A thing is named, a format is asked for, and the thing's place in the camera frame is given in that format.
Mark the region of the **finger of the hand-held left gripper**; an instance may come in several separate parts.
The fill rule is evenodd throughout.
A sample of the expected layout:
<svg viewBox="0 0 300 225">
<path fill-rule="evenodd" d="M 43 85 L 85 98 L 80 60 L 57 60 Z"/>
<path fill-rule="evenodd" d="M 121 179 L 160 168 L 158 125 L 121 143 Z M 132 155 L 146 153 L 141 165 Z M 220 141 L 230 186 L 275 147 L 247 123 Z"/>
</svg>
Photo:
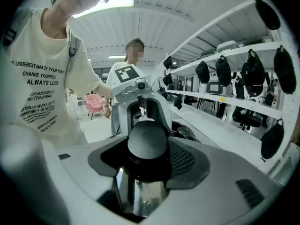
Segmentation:
<svg viewBox="0 0 300 225">
<path fill-rule="evenodd" d="M 171 132 L 171 110 L 164 97 L 146 98 L 146 115 L 163 125 L 168 133 Z"/>
<path fill-rule="evenodd" d="M 138 99 L 131 99 L 117 104 L 120 130 L 122 136 L 129 136 L 133 127 L 134 119 L 141 116 L 141 109 L 139 107 Z"/>
</svg>

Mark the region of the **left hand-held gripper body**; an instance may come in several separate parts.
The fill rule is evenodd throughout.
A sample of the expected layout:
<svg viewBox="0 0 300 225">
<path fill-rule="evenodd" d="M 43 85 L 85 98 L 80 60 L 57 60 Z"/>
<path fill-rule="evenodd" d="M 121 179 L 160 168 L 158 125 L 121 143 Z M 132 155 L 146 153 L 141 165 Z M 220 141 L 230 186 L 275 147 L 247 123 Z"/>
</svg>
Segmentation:
<svg viewBox="0 0 300 225">
<path fill-rule="evenodd" d="M 119 104 L 150 91 L 150 76 L 132 64 L 115 64 L 106 82 L 112 88 L 112 99 Z"/>
</svg>

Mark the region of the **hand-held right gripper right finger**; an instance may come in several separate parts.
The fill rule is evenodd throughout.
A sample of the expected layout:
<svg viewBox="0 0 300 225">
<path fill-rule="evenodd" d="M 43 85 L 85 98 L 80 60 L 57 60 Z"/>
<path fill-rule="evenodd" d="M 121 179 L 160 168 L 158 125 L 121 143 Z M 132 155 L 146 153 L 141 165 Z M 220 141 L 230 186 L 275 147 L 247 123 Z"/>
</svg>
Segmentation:
<svg viewBox="0 0 300 225">
<path fill-rule="evenodd" d="M 191 140 L 171 140 L 203 152 L 210 161 L 210 173 L 193 189 L 171 190 L 145 219 L 147 225 L 248 225 L 282 191 L 278 182 L 235 153 Z M 254 208 L 249 206 L 239 186 L 245 180 L 252 182 L 263 197 Z"/>
</svg>

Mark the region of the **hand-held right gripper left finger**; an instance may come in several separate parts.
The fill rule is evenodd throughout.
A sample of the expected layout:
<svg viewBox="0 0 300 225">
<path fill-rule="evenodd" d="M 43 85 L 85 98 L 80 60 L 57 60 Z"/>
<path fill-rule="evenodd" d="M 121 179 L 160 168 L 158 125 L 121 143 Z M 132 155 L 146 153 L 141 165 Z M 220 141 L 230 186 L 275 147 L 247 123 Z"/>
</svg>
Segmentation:
<svg viewBox="0 0 300 225">
<path fill-rule="evenodd" d="M 42 141 L 46 165 L 52 181 L 65 205 L 72 225 L 132 225 L 133 222 L 119 216 L 97 202 L 113 185 L 112 177 L 102 177 L 88 164 L 89 154 L 114 142 L 108 139 L 56 150 Z"/>
</svg>

